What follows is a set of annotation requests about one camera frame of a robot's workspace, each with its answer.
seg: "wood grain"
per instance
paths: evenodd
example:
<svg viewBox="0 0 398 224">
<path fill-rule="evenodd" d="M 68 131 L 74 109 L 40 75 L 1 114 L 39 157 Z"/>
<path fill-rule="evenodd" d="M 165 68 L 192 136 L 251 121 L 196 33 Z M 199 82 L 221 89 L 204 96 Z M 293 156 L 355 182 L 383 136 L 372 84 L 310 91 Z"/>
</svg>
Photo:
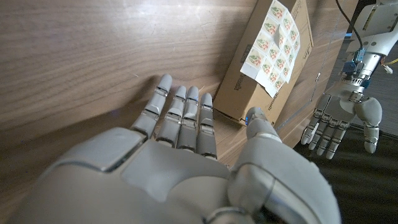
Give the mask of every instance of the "wood grain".
<svg viewBox="0 0 398 224">
<path fill-rule="evenodd" d="M 279 134 L 290 146 L 325 89 L 348 26 L 334 0 L 307 2 L 315 46 L 277 123 L 288 121 Z M 173 76 L 172 91 L 196 85 L 214 95 L 255 3 L 1 1 L 0 223 L 62 153 L 129 127 L 161 74 Z M 354 2 L 342 6 L 352 15 Z M 303 108 L 318 72 L 314 101 Z M 246 130 L 217 112 L 215 129 L 220 161 L 233 165 Z"/>
</svg>

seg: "cable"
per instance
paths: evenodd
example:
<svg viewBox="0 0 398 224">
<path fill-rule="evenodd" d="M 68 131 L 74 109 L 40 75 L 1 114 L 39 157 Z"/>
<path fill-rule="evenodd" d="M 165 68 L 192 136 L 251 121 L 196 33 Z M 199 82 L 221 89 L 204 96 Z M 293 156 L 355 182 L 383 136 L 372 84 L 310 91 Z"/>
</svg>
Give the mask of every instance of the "cable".
<svg viewBox="0 0 398 224">
<path fill-rule="evenodd" d="M 385 65 L 392 65 L 393 63 L 396 63 L 396 62 L 398 62 L 398 58 L 393 60 L 392 62 L 387 62 L 387 63 L 384 63 L 384 64 Z"/>
<path fill-rule="evenodd" d="M 353 30 L 354 30 L 354 32 L 355 32 L 355 35 L 356 35 L 356 37 L 357 37 L 358 40 L 359 40 L 359 45 L 360 45 L 359 48 L 362 48 L 362 47 L 363 47 L 363 44 L 362 44 L 361 37 L 359 36 L 358 32 L 356 31 L 354 25 L 351 23 L 351 21 L 350 21 L 350 19 L 348 18 L 348 16 L 344 13 L 344 11 L 343 11 L 343 9 L 341 8 L 340 3 L 338 2 L 338 0 L 336 0 L 336 3 L 337 3 L 338 9 L 339 9 L 340 12 L 342 13 L 342 15 L 346 18 L 346 20 L 348 21 L 349 26 L 350 26 L 351 28 L 353 28 Z"/>
</svg>

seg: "robot finger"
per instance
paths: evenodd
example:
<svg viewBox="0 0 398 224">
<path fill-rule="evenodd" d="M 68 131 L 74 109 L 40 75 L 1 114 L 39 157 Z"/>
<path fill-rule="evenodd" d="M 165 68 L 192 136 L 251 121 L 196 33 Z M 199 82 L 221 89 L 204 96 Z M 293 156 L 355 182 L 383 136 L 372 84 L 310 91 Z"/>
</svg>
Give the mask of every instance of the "robot finger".
<svg viewBox="0 0 398 224">
<path fill-rule="evenodd" d="M 379 127 L 364 127 L 365 150 L 368 153 L 376 152 L 377 142 L 379 141 Z"/>
<path fill-rule="evenodd" d="M 311 141 L 311 138 L 314 135 L 314 132 L 317 130 L 317 124 L 319 122 L 319 118 L 312 116 L 310 123 L 308 124 L 307 128 L 301 137 L 301 144 L 308 144 Z"/>
<path fill-rule="evenodd" d="M 177 149 L 196 151 L 198 96 L 199 90 L 197 87 L 192 86 L 189 88 L 178 134 Z"/>
<path fill-rule="evenodd" d="M 318 150 L 317 150 L 317 155 L 320 156 L 325 152 L 326 147 L 328 147 L 329 142 L 333 136 L 333 133 L 335 132 L 335 128 L 332 128 L 330 125 L 326 127 L 326 130 L 323 132 L 322 135 L 322 140 L 319 143 Z"/>
<path fill-rule="evenodd" d="M 156 122 L 162 112 L 164 103 L 166 102 L 166 97 L 169 94 L 172 81 L 173 79 L 169 74 L 162 76 L 160 83 L 155 89 L 154 95 L 148 101 L 144 110 L 130 129 L 145 134 L 147 139 L 152 137 Z"/>
<path fill-rule="evenodd" d="M 197 153 L 217 160 L 216 139 L 213 126 L 213 103 L 209 93 L 205 93 L 200 101 L 198 127 Z"/>
<path fill-rule="evenodd" d="M 187 89 L 185 86 L 180 86 L 175 92 L 172 104 L 165 115 L 163 125 L 160 128 L 156 141 L 164 142 L 171 147 L 175 147 L 184 112 L 186 94 Z"/>
<path fill-rule="evenodd" d="M 319 123 L 319 126 L 317 128 L 317 131 L 315 131 L 315 135 L 312 138 L 312 141 L 310 143 L 310 145 L 308 146 L 308 148 L 310 150 L 314 150 L 315 146 L 317 146 L 319 139 L 321 138 L 325 128 L 328 126 L 328 124 L 324 121 L 321 121 Z"/>
<path fill-rule="evenodd" d="M 322 97 L 320 98 L 317 107 L 313 112 L 311 121 L 308 124 L 307 128 L 305 129 L 305 132 L 301 138 L 301 144 L 310 143 L 311 138 L 315 137 L 314 132 L 317 130 L 317 125 L 319 124 L 319 120 L 322 117 L 324 110 L 328 106 L 330 98 L 331 96 L 328 94 L 323 94 Z M 313 150 L 315 148 L 315 145 L 310 146 L 310 150 Z"/>
<path fill-rule="evenodd" d="M 331 159 L 336 153 L 337 147 L 343 139 L 344 134 L 346 133 L 345 129 L 336 129 L 333 138 L 331 139 L 330 146 L 328 148 L 328 152 L 326 153 L 326 158 Z"/>
<path fill-rule="evenodd" d="M 261 108 L 252 107 L 249 109 L 246 114 L 246 124 L 246 137 L 248 140 L 254 137 L 259 137 L 271 138 L 282 142 Z"/>
</svg>

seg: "white paper sheet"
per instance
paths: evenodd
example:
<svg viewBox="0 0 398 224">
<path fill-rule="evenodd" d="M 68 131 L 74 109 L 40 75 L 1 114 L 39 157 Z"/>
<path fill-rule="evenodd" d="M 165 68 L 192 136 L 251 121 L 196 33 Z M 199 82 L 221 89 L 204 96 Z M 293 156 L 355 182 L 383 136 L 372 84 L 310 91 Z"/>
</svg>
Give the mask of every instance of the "white paper sheet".
<svg viewBox="0 0 398 224">
<path fill-rule="evenodd" d="M 290 81 L 299 50 L 300 34 L 293 17 L 274 0 L 241 73 L 257 81 L 274 97 Z"/>
</svg>

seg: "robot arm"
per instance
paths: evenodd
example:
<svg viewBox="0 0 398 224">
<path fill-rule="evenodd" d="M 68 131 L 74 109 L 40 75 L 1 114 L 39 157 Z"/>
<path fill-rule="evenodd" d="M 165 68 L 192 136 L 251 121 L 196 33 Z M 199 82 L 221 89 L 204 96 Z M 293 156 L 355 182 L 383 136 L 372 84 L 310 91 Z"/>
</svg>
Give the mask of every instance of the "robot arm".
<svg viewBox="0 0 398 224">
<path fill-rule="evenodd" d="M 130 129 L 105 131 L 50 166 L 9 223 L 340 222 L 316 165 L 282 144 L 258 108 L 232 171 L 216 160 L 211 96 L 199 103 L 196 87 L 177 89 L 152 139 L 171 82 L 162 77 Z"/>
<path fill-rule="evenodd" d="M 365 150 L 376 151 L 382 109 L 375 98 L 365 97 L 363 91 L 368 87 L 373 71 L 398 40 L 396 12 L 397 1 L 379 1 L 361 11 L 354 27 L 363 46 L 352 35 L 342 78 L 320 98 L 302 136 L 301 143 L 309 144 L 310 150 L 317 148 L 319 156 L 325 151 L 328 159 L 335 155 L 356 115 L 364 123 Z"/>
</svg>

